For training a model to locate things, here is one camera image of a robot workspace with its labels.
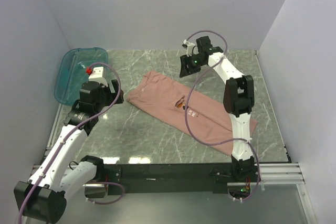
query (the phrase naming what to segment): marble surface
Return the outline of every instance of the marble surface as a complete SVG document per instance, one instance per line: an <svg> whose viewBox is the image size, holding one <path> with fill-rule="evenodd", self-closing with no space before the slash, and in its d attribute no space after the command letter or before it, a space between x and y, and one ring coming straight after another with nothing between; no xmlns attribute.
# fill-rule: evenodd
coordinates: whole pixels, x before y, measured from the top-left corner
<svg viewBox="0 0 336 224"><path fill-rule="evenodd" d="M130 90L150 70L161 72L170 78L191 86L198 74L179 78L180 59L185 50L109 50L109 64L118 72L126 99ZM262 162L286 162L286 149L269 100L255 51L229 51L228 59L244 74L254 77L255 106L252 117L258 121L251 141ZM219 102L223 100L224 83L215 71L207 74L197 90ZM53 141L58 137L62 122L70 111L62 106L59 123ZM127 101L115 105L100 117L76 160L85 155L102 157L105 163L207 163L230 162L230 157L197 143L182 133Z"/></svg>

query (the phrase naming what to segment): transparent blue container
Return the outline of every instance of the transparent blue container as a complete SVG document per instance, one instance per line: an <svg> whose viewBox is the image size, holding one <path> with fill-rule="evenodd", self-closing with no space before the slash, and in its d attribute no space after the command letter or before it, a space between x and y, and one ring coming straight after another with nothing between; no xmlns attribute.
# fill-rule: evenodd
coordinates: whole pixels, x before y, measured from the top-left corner
<svg viewBox="0 0 336 224"><path fill-rule="evenodd" d="M108 54L104 49L77 48L67 52L59 68L55 99L64 105L72 105L79 99L82 84L89 80L86 68L95 62L108 62Z"/></svg>

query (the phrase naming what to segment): purple cable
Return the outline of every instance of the purple cable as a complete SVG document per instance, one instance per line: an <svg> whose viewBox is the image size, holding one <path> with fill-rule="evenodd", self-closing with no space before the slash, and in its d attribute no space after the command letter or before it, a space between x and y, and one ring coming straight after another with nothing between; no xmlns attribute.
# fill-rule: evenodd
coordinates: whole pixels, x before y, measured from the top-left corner
<svg viewBox="0 0 336 224"><path fill-rule="evenodd" d="M113 201L110 201L110 202L97 202L97 201L94 201L92 199L88 199L88 201L94 203L94 204L97 204L97 205L109 205L109 204L112 204L112 203L115 203L117 201L119 201L124 195L125 195L125 188L118 184L118 183L114 183L114 182L99 182L99 183L95 183L93 182L94 184L103 184L103 185L113 185L113 186L119 186L122 190L122 193L121 195L119 196L119 198L113 200Z"/></svg>
<svg viewBox="0 0 336 224"><path fill-rule="evenodd" d="M117 74L117 72L111 67L109 66L108 64L106 63L103 63L103 62L96 62L96 63L93 63L91 64L88 68L92 68L93 66L95 65L103 65L103 66L106 66L108 67L109 69L112 70L112 72L115 74L116 78L117 78L117 82L118 82L118 93L117 93L117 96L115 97L114 101L104 110L104 111L101 111L99 112L98 114L96 115L93 115L92 117L90 118L87 118L86 120L84 120L83 122L79 123L76 127L74 127L63 139L63 142L64 144L66 143L67 139L76 131L78 130L80 127L82 127L84 124L86 124L87 122L91 121L92 119L95 119L97 117L99 117L100 115L104 114L106 111L108 111L116 102L117 102L117 99L119 98L119 95L120 95L120 92L121 92L121 81L120 81L120 78ZM61 151L62 147L64 144L59 144L59 146L57 147L55 153L53 154L53 156L51 157L49 163L46 165L46 167L44 168L43 170L43 174L46 174L50 167L52 166L53 162L55 161L57 155L59 154L59 152ZM18 220L17 220L17 223L18 224L22 224L22 216L23 216L23 212L25 210L25 207L29 201L29 198L31 197L31 195L33 194L34 190L36 189L36 187L40 184L40 182L42 181L43 177L42 176L39 176L39 178L36 180L35 184L33 185L33 187L30 189L30 191L28 192L27 196L25 197L24 201L22 202L22 205L21 205L21 208L20 208L20 211L19 211L19 215L18 215Z"/></svg>
<svg viewBox="0 0 336 224"><path fill-rule="evenodd" d="M199 33L212 33L212 34L216 34L216 35L218 35L218 36L224 41L224 43L225 43L225 50L224 50L224 55L225 55L225 53L227 52L227 42L226 42L225 38L224 38L222 35L216 33L215 31L201 30L201 31L195 32L194 34L190 35L190 36L188 37L187 40L189 40L191 37L193 37L194 35L199 34ZM212 144L210 144L210 143L205 143L205 142L199 140L199 139L194 135L194 133L191 131L190 126L189 126L189 123L188 123L188 104L189 104L189 99L190 99L190 97L191 97L192 92L194 91L194 89L195 89L197 83L203 78L203 76L204 76L205 74L207 74L210 70L214 69L214 68L217 67L219 64L221 64L223 60L224 60L224 57L222 57L222 58L219 60L219 62L217 62L216 64L214 64L213 66L211 66L211 67L210 67L208 70L206 70L203 74L201 74L201 75L196 79L196 81L194 82L194 85L193 85L192 88L190 89L189 94L188 94L188 96L187 96L187 100L186 100L186 102L185 102L184 120L185 120L185 125L186 125L186 127L187 127L187 129L188 129L188 131L189 131L189 133L190 133L190 136L192 136L193 139L195 139L196 141L198 141L198 142L201 143L201 144L204 144L204 145L207 145L207 146L215 146L215 145L221 145L221 144L225 144L225 143L228 143L228 142L233 142L233 141L235 141L235 140L238 140L238 141L244 141L244 142L246 142L246 143L250 146L251 151L252 151L253 155L254 155L255 158L256 158L257 168L258 168L258 176L257 176L257 184L256 184L256 187L253 189L253 191L250 193L250 195L249 195L248 197L246 197L245 199L243 199L243 200L246 200L246 199L249 199L249 198L256 192L256 190L258 189L259 181L260 181L260 163L259 163L259 159L258 159L257 153L256 153L256 151L254 150L254 148L252 147L251 143L250 143L249 141L247 141L246 139L244 139L244 138L240 138L240 137L231 138L231 139L228 139L228 140L223 140L223 141L221 141L221 142L219 142L219 143L212 143Z"/></svg>

